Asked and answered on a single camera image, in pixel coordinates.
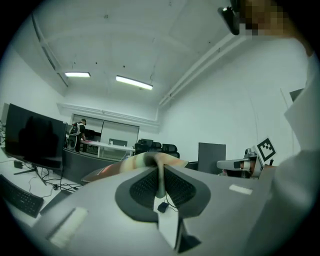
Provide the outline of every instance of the white desk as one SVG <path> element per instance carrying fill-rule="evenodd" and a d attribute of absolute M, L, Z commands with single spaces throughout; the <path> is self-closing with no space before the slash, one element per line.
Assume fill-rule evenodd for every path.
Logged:
<path fill-rule="evenodd" d="M 134 148 L 128 147 L 128 146 L 110 145 L 107 143 L 91 141 L 91 140 L 81 140 L 81 143 L 87 144 L 87 145 L 92 145 L 92 146 L 97 146 L 98 147 L 98 158 L 100 157 L 100 150 L 101 149 L 113 149 L 113 150 L 126 151 L 126 152 L 130 152 L 130 156 L 132 156 L 133 152 L 136 151 Z"/>
<path fill-rule="evenodd" d="M 29 170 L 25 166 L 23 166 L 23 169 L 15 168 L 13 163 L 14 160 L 15 159 L 13 157 L 8 158 L 3 152 L 3 150 L 0 149 L 0 174 L 2 174 L 4 177 L 6 177 L 10 182 L 15 184 L 16 186 L 18 186 L 19 188 L 27 192 L 29 192 L 29 188 L 31 185 L 32 194 L 38 197 L 48 196 L 43 198 L 44 203 L 41 208 L 42 210 L 60 192 L 60 188 L 58 190 L 53 190 L 52 189 L 53 186 L 51 184 L 44 185 L 35 172 L 14 175 L 14 173 L 19 173 L 22 171 Z M 46 175 L 47 173 L 48 173 L 47 170 L 43 169 L 43 175 Z M 45 179 L 59 179 L 59 178 L 60 176 L 57 174 L 54 174 L 51 170 L 49 176 L 47 176 Z M 50 182 L 53 184 L 60 184 L 60 180 L 50 180 Z M 62 178 L 61 184 L 64 184 L 64 183 L 74 184 L 74 182 L 67 180 L 65 178 Z M 22 212 L 21 210 L 17 209 L 11 204 L 8 203 L 7 205 L 12 215 L 16 219 L 26 223 L 31 227 L 37 222 L 38 219 L 41 218 L 40 214 L 38 214 L 37 218 L 33 218 L 27 215 L 26 213 Z"/>

